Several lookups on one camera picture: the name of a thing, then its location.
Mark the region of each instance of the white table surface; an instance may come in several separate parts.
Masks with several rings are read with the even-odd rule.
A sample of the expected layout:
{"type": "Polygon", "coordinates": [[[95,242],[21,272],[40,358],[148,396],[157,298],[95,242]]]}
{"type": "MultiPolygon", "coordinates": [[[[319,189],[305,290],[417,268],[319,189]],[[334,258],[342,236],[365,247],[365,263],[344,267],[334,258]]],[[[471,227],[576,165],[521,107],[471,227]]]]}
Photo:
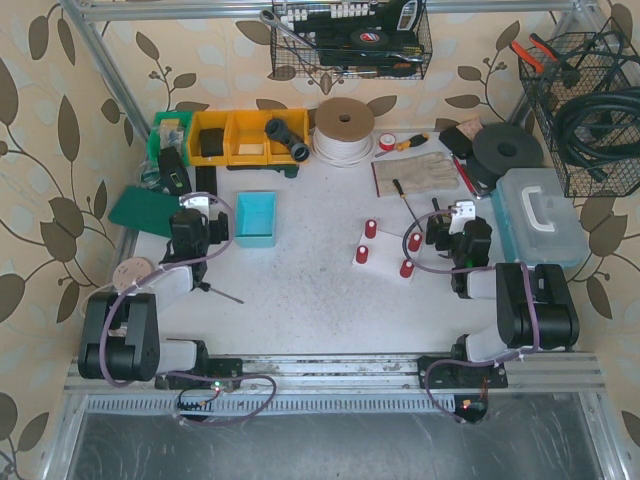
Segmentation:
{"type": "MultiPolygon", "coordinates": [[[[409,136],[397,135],[398,140],[409,136]]],[[[385,158],[431,151],[446,149],[432,138],[385,158]]],[[[337,169],[311,158],[295,179],[218,168],[218,193],[232,207],[245,190],[277,192],[276,245],[244,249],[234,243],[209,262],[205,277],[244,305],[195,290],[159,314],[161,337],[205,340],[211,354],[413,353],[448,351],[459,335],[496,321],[495,301],[459,299],[449,275],[416,271],[413,282],[403,284],[351,264],[365,220],[374,218],[379,229],[398,235],[412,223],[402,199],[376,196],[370,162],[337,169]]],[[[442,208],[470,198],[460,179],[457,190],[407,199],[423,215],[433,211],[434,196],[442,208]]],[[[490,262],[503,261],[491,201],[476,206],[494,228],[490,262]]],[[[135,255],[157,263],[166,241],[141,232],[135,255]]],[[[420,258],[436,268],[453,267],[431,246],[420,258]]]]}

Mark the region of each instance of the wooden disc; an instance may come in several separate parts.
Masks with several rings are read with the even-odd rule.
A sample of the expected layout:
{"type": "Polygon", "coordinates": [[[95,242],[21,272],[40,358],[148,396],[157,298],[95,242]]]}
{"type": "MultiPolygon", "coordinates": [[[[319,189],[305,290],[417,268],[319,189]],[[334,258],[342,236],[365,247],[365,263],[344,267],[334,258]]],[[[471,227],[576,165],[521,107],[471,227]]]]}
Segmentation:
{"type": "Polygon", "coordinates": [[[352,98],[332,98],[318,107],[316,128],[341,142],[357,142],[373,131],[373,112],[352,98]]]}

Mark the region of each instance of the white wire spool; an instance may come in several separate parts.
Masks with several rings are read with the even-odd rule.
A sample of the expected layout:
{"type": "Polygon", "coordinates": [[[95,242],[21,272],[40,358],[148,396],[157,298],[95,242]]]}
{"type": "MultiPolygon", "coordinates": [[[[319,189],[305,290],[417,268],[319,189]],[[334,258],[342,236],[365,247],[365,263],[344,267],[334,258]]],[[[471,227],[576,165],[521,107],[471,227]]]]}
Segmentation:
{"type": "Polygon", "coordinates": [[[374,117],[364,103],[351,98],[332,98],[318,107],[315,120],[312,150],[319,160],[347,168],[373,155],[374,117]]]}

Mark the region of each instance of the plastic lid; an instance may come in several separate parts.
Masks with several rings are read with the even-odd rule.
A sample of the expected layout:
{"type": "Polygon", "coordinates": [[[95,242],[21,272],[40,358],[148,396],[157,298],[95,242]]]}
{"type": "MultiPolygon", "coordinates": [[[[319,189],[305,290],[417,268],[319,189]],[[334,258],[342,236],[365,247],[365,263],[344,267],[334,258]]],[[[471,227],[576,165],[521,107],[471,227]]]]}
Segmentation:
{"type": "Polygon", "coordinates": [[[516,168],[498,181],[518,260],[572,266],[589,247],[571,200],[552,168],[516,168]]]}

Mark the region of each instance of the purple cable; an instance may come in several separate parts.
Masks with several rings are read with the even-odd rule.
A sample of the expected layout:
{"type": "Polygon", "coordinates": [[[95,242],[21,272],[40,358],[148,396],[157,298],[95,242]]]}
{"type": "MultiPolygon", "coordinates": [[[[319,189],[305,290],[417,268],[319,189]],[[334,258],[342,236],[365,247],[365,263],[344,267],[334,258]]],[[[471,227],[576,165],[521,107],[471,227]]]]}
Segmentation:
{"type": "Polygon", "coordinates": [[[105,352],[107,348],[107,338],[109,337],[109,328],[111,327],[111,323],[113,322],[113,317],[116,311],[118,310],[118,308],[120,307],[120,305],[122,304],[122,302],[124,301],[124,299],[127,297],[127,295],[130,295],[131,293],[135,292],[138,288],[145,286],[146,284],[148,284],[149,282],[151,282],[152,280],[156,279],[157,277],[159,277],[160,275],[162,275],[163,273],[169,270],[172,270],[177,267],[184,267],[188,265],[193,265],[195,263],[211,260],[212,258],[215,258],[218,255],[221,255],[227,248],[229,248],[229,246],[231,245],[231,242],[233,242],[233,236],[235,234],[235,219],[233,218],[233,210],[231,209],[229,204],[224,200],[222,200],[221,198],[218,198],[216,195],[211,195],[210,193],[200,193],[200,192],[190,193],[188,195],[183,196],[182,198],[184,200],[189,200],[191,198],[196,198],[196,197],[208,197],[210,200],[213,200],[214,203],[219,203],[224,207],[224,209],[229,214],[229,239],[226,241],[226,243],[222,247],[220,247],[218,250],[216,250],[210,255],[206,255],[201,258],[183,260],[181,262],[168,263],[165,265],[161,265],[160,268],[158,268],[157,270],[154,270],[149,275],[144,277],[142,280],[137,282],[137,284],[130,286],[129,288],[125,289],[118,295],[118,297],[116,298],[116,301],[113,302],[113,305],[111,306],[111,309],[107,314],[107,318],[105,319],[104,327],[102,329],[102,335],[100,335],[100,347],[98,349],[100,373],[102,373],[102,376],[107,381],[107,383],[113,387],[116,387],[116,388],[126,387],[127,385],[130,385],[132,383],[131,381],[119,382],[111,376],[111,374],[109,373],[109,369],[107,367],[107,359],[106,359],[106,352],[105,352]]]}
{"type": "MultiPolygon", "coordinates": [[[[425,272],[445,274],[445,275],[451,275],[453,273],[470,273],[470,272],[493,270],[495,267],[473,267],[473,268],[459,268],[457,270],[437,270],[435,268],[426,267],[411,257],[411,255],[409,254],[409,250],[407,249],[407,241],[409,239],[409,236],[411,235],[411,231],[423,220],[426,220],[430,217],[434,217],[436,215],[442,215],[445,213],[453,213],[453,212],[455,212],[455,210],[436,210],[435,212],[431,212],[431,213],[427,213],[426,215],[423,215],[422,217],[418,218],[415,222],[413,222],[413,224],[409,227],[409,229],[404,234],[404,237],[402,238],[402,250],[404,251],[405,257],[407,257],[407,260],[412,262],[418,269],[423,270],[425,272]]],[[[529,269],[527,268],[526,263],[522,263],[522,262],[520,263],[520,269],[522,270],[522,276],[524,277],[524,293],[527,298],[527,307],[529,309],[529,316],[531,317],[531,327],[533,330],[533,346],[528,349],[517,350],[514,352],[507,352],[503,355],[498,356],[494,360],[487,360],[486,362],[464,362],[462,360],[453,360],[453,359],[436,360],[435,362],[433,362],[431,365],[427,367],[427,370],[424,373],[423,382],[424,382],[425,390],[427,392],[427,396],[429,397],[429,400],[431,400],[431,402],[433,402],[433,405],[442,413],[449,415],[451,418],[453,418],[454,420],[460,423],[466,423],[466,420],[456,415],[455,413],[452,413],[446,410],[435,399],[435,397],[431,393],[431,390],[429,389],[429,375],[431,374],[434,368],[440,365],[459,365],[462,367],[472,367],[472,368],[488,367],[498,363],[504,363],[510,360],[514,360],[516,358],[520,358],[520,356],[523,354],[530,355],[540,350],[540,326],[538,323],[538,316],[536,315],[535,305],[533,303],[533,293],[531,292],[531,284],[529,283],[529,269]]]]}
{"type": "Polygon", "coordinates": [[[200,375],[191,375],[190,373],[184,373],[184,372],[169,372],[169,373],[167,373],[167,375],[171,375],[172,377],[180,377],[180,378],[186,378],[186,379],[189,379],[189,380],[197,380],[197,381],[209,382],[209,383],[213,383],[213,382],[242,382],[244,380],[262,379],[262,380],[267,380],[273,386],[273,388],[271,389],[271,394],[262,403],[262,405],[260,405],[253,412],[251,412],[251,413],[249,413],[247,415],[243,415],[242,417],[233,418],[231,420],[221,420],[221,421],[218,421],[218,422],[208,422],[208,423],[194,422],[193,420],[189,420],[189,419],[183,417],[182,421],[187,422],[190,425],[197,425],[197,426],[206,425],[206,426],[209,426],[209,427],[228,427],[229,425],[235,425],[236,423],[242,423],[245,420],[249,420],[250,418],[253,418],[256,415],[258,415],[260,412],[262,412],[265,408],[267,408],[269,406],[269,404],[273,401],[273,398],[276,396],[276,389],[277,389],[276,381],[272,377],[270,377],[269,375],[255,374],[255,375],[243,375],[241,377],[227,377],[227,378],[202,377],[200,375]]]}

